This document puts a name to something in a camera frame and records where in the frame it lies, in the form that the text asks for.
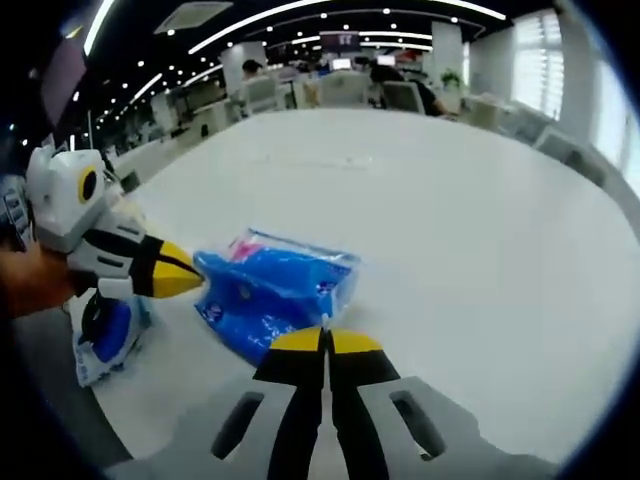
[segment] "desk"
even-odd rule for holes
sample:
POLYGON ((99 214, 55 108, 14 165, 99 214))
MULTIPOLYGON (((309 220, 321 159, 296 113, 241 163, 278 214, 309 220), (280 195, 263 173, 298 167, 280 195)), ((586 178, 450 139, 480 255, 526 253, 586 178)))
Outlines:
POLYGON ((238 121, 236 117, 239 116, 230 98, 218 100, 217 102, 200 107, 195 110, 193 114, 194 119, 190 128, 199 134, 202 125, 207 124, 210 135, 229 128, 238 121))
POLYGON ((118 178, 125 179, 135 173, 139 182, 144 183, 171 163, 185 148, 182 138, 153 140, 125 152, 111 163, 118 178))
MULTIPOLYGON (((252 226, 360 254, 344 325, 379 339, 401 374, 466 407, 508 452, 565 459, 630 364, 640 312, 631 228, 590 182, 498 135, 401 112, 263 114, 133 197, 191 249, 222 248, 252 226)), ((135 457, 252 372, 196 314, 198 295, 157 301, 155 338, 94 389, 135 457)))

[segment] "blue and white package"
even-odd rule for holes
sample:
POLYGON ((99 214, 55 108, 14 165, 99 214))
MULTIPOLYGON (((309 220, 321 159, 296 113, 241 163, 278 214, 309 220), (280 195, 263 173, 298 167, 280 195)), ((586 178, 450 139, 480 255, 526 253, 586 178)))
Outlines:
POLYGON ((76 375, 81 387, 126 368, 130 356, 140 350, 142 336, 152 324, 152 309, 146 298, 101 301, 104 302, 103 317, 95 338, 90 335, 87 338, 86 331, 73 333, 76 375))
POLYGON ((231 350, 258 365, 278 336, 340 317, 360 259, 247 230, 224 256, 196 252, 194 264, 209 281, 196 309, 231 350))

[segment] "office chair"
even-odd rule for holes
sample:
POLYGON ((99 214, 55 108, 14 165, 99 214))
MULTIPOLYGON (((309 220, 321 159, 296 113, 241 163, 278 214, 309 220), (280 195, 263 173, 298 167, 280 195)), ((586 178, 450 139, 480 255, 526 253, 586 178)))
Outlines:
POLYGON ((582 145, 553 125, 545 127, 533 148, 555 158, 598 187, 603 187, 606 179, 603 165, 588 154, 582 145))
POLYGON ((318 80, 321 107, 365 107, 370 80, 361 72, 332 72, 318 80))
POLYGON ((602 189, 620 207, 636 239, 640 242, 640 199, 622 173, 593 145, 585 149, 585 155, 604 172, 602 189))
POLYGON ((498 130, 500 107, 490 102, 474 102, 471 111, 466 115, 465 123, 495 132, 498 130))
POLYGON ((413 82, 384 82, 382 98, 387 110, 426 114, 418 86, 413 82))
POLYGON ((282 99, 278 95, 278 84, 274 78, 267 75, 243 82, 240 87, 240 97, 244 101, 248 116, 284 110, 282 99))
POLYGON ((502 133, 527 145, 534 145, 553 120, 523 103, 517 101, 512 103, 516 111, 508 116, 508 131, 502 130, 502 133))

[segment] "computer monitor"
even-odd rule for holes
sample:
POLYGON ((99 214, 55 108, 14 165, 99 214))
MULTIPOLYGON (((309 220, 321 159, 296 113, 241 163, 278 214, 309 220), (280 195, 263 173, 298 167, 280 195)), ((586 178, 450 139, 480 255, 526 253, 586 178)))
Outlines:
POLYGON ((324 52, 359 52, 360 35, 358 35, 358 32, 344 30, 320 32, 320 45, 324 52))
POLYGON ((388 65, 390 67, 396 66, 396 57, 393 55, 378 55, 376 57, 378 65, 388 65))
POLYGON ((334 58, 331 60, 331 70, 351 70, 351 59, 334 58))

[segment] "window blind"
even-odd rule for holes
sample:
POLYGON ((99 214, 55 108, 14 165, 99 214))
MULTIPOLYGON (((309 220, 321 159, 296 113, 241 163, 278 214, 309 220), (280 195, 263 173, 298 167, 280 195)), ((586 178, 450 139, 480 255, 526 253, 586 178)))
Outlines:
POLYGON ((560 23, 545 11, 515 21, 512 98, 558 120, 564 89, 560 23))

